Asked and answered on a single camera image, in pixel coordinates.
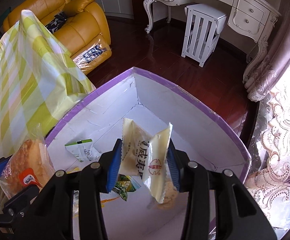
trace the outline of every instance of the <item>red wooden floor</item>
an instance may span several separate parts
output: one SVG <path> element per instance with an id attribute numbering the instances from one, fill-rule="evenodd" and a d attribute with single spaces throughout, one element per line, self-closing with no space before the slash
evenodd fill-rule
<path id="1" fill-rule="evenodd" d="M 242 83 L 246 63 L 217 46 L 201 68 L 195 60 L 181 57 L 184 31 L 179 28 L 168 25 L 148 35 L 136 25 L 108 23 L 112 56 L 88 74 L 96 87 L 132 66 L 149 70 L 201 100 L 247 143 L 256 103 L 247 99 Z"/>

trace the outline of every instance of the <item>curtain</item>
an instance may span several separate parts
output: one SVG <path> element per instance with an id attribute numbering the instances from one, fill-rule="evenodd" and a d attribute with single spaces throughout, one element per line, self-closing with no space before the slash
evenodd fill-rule
<path id="1" fill-rule="evenodd" d="M 290 229 L 290 67 L 260 101 L 248 150 L 253 165 L 245 186 L 280 239 Z"/>
<path id="2" fill-rule="evenodd" d="M 259 101 L 269 93 L 290 66 L 290 0 L 281 0 L 282 24 L 264 60 L 252 69 L 245 83 L 248 98 Z"/>

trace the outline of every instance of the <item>dressing table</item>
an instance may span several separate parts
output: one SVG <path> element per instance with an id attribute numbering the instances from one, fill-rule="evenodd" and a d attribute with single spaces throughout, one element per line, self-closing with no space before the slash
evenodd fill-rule
<path id="1" fill-rule="evenodd" d="M 153 27 L 153 14 L 150 5 L 153 2 L 162 2 L 168 5 L 167 22 L 171 20 L 171 6 L 190 3 L 193 0 L 144 0 L 144 8 L 147 12 L 149 24 L 145 31 L 149 33 Z M 241 35 L 252 38 L 258 45 L 256 56 L 251 59 L 250 53 L 247 55 L 249 63 L 245 69 L 243 81 L 248 78 L 250 70 L 261 62 L 267 55 L 268 38 L 281 14 L 265 0 L 220 0 L 232 7 L 227 24 L 230 28 Z"/>

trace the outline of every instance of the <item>yellow and white plaid tablecloth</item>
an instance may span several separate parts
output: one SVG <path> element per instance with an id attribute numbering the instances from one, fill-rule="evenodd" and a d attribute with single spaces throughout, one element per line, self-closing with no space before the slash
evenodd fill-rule
<path id="1" fill-rule="evenodd" d="M 29 10 L 0 40 L 0 158 L 42 124 L 43 135 L 95 86 Z"/>

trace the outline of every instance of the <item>metal screw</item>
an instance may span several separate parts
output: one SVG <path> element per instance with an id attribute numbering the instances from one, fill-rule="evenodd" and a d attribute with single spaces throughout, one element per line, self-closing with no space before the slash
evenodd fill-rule
<path id="1" fill-rule="evenodd" d="M 197 162 L 194 162 L 194 161 L 190 161 L 189 163 L 187 163 L 187 165 L 190 168 L 194 168 L 194 169 L 198 167 L 198 163 Z"/>
<path id="2" fill-rule="evenodd" d="M 94 163 L 92 163 L 92 164 L 90 165 L 90 167 L 91 167 L 92 169 L 98 169 L 98 168 L 100 167 L 100 163 L 98 163 L 98 162 L 94 162 Z"/>
<path id="3" fill-rule="evenodd" d="M 224 170 L 224 174 L 227 176 L 227 177 L 231 177 L 233 175 L 233 172 L 229 169 L 226 169 Z"/>
<path id="4" fill-rule="evenodd" d="M 63 170 L 56 171 L 56 177 L 63 177 L 65 172 Z"/>

